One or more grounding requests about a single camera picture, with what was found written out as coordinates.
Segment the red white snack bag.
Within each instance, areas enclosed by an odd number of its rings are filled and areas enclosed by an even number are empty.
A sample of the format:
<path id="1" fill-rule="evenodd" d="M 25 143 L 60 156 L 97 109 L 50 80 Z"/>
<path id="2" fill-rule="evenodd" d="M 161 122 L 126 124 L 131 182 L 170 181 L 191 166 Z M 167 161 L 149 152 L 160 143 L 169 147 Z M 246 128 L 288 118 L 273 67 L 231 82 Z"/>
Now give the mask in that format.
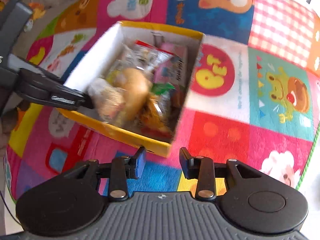
<path id="1" fill-rule="evenodd" d="M 134 44 L 124 45 L 123 52 L 118 60 L 120 68 L 136 68 L 146 73 L 153 73 L 161 64 L 175 55 L 148 43 L 136 40 Z"/>

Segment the orange plush toy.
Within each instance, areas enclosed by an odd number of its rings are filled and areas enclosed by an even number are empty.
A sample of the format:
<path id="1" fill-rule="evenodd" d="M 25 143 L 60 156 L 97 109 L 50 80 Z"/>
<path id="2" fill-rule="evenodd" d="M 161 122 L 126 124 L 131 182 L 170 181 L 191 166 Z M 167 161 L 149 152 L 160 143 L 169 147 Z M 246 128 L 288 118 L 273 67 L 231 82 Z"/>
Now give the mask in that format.
<path id="1" fill-rule="evenodd" d="M 34 22 L 40 18 L 42 18 L 46 14 L 46 7 L 43 4 L 31 2 L 28 4 L 32 9 L 33 14 L 31 18 L 28 20 L 26 25 L 24 26 L 24 32 L 29 32 L 33 28 Z"/>

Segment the green mixed snack bag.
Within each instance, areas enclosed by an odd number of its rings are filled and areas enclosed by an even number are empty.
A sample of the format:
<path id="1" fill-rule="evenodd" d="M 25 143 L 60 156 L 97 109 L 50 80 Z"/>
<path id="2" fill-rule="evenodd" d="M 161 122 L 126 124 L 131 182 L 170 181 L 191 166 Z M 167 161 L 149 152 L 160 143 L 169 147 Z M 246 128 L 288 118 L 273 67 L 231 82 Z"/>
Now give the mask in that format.
<path id="1" fill-rule="evenodd" d="M 142 127 L 148 131 L 168 137 L 172 134 L 169 126 L 171 97 L 177 89 L 171 83 L 154 83 L 145 105 L 139 114 Z"/>

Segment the yellow cardboard shoe box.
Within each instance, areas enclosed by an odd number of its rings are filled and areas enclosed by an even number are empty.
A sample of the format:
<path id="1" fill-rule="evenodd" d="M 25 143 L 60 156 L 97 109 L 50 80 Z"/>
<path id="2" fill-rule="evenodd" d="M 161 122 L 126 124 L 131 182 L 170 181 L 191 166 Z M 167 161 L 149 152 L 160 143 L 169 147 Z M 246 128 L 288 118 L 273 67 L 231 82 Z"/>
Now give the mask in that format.
<path id="1" fill-rule="evenodd" d="M 133 45 L 136 40 L 152 44 L 157 37 L 186 45 L 192 54 L 197 54 L 203 33 L 166 24 L 118 21 L 93 44 L 65 82 L 67 88 L 85 94 L 97 87 L 98 105 L 80 106 L 75 111 L 59 108 L 58 111 L 113 140 L 135 148 L 144 146 L 152 154 L 168 157 L 170 142 L 152 139 L 139 134 L 137 129 L 126 128 L 137 117 L 150 92 L 151 80 L 146 74 L 130 60 L 129 67 L 120 71 L 120 77 L 105 85 L 105 76 L 111 72 L 125 47 Z"/>

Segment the colourful cartoon play mat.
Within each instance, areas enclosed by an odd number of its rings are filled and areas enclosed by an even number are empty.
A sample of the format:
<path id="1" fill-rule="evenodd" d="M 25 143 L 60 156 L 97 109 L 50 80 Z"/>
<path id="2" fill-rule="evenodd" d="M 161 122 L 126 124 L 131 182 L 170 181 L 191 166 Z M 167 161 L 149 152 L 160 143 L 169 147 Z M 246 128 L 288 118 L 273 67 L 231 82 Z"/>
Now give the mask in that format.
<path id="1" fill-rule="evenodd" d="M 178 150 L 238 159 L 294 188 L 310 161 L 319 124 L 319 16 L 295 0 L 78 0 L 36 36 L 27 60 L 65 81 L 118 21 L 172 25 L 203 33 L 188 49 L 187 84 L 174 86 L 168 137 L 146 131 L 140 110 L 127 129 L 170 142 L 168 157 L 148 152 L 132 191 L 195 191 Z M 12 199 L 74 166 L 109 162 L 137 148 L 31 104 L 19 110 L 4 156 Z"/>

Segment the bread bun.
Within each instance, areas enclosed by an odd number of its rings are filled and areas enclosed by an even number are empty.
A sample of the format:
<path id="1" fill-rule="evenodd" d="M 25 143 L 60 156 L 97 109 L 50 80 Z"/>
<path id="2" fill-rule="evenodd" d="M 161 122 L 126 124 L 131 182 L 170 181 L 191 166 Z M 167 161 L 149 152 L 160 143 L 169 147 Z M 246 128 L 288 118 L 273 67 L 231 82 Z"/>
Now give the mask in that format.
<path id="1" fill-rule="evenodd" d="M 96 78 L 87 93 L 100 118 L 108 124 L 115 124 L 126 105 L 125 90 L 112 86 L 105 79 Z"/>
<path id="2" fill-rule="evenodd" d="M 124 119 L 132 121 L 144 106 L 152 83 L 141 70 L 125 68 L 118 74 L 115 85 L 125 90 Z"/>

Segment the pink Volcano snack box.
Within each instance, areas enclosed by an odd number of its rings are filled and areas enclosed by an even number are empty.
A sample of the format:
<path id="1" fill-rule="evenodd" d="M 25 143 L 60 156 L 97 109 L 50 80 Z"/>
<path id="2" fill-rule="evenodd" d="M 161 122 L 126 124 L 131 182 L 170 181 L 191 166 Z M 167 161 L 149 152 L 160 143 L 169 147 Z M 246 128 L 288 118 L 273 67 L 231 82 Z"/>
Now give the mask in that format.
<path id="1" fill-rule="evenodd" d="M 156 69 L 154 83 L 170 83 L 174 86 L 185 87 L 187 84 L 188 48 L 174 43 L 163 43 L 162 50 L 171 53 Z"/>

